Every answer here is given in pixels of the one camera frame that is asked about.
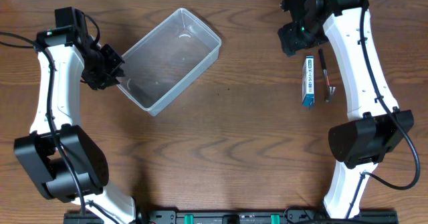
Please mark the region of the clear plastic container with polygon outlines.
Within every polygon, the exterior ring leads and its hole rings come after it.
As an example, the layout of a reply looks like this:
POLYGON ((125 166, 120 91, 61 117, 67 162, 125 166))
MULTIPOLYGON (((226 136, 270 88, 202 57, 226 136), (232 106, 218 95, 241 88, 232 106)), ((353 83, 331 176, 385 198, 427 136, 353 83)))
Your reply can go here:
POLYGON ((118 88, 156 116, 218 59, 221 45, 205 22, 179 8, 122 55, 118 88))

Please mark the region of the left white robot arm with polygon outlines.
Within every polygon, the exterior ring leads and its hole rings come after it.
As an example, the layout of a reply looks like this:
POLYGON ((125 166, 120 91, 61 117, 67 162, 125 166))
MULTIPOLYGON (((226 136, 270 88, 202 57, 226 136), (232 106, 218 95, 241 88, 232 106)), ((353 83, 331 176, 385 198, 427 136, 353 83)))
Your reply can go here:
POLYGON ((134 199, 110 181, 106 157, 83 131, 80 86, 115 86, 122 57, 88 33, 90 16, 73 7, 55 11, 56 26, 33 41, 41 69, 37 113, 14 153, 42 197, 80 206, 70 223, 137 223, 134 199))

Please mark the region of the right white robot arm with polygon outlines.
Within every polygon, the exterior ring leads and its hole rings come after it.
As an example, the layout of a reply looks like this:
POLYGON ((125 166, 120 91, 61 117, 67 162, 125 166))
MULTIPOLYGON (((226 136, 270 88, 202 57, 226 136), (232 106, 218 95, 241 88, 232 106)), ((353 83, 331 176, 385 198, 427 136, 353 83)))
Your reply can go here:
POLYGON ((394 211, 361 211, 362 194, 386 154, 409 141, 413 113, 401 110, 383 74, 370 28, 368 0, 282 0, 292 20, 278 30, 282 50, 330 43, 346 94, 347 122, 328 133, 334 175, 324 212, 308 223, 396 223, 394 211))

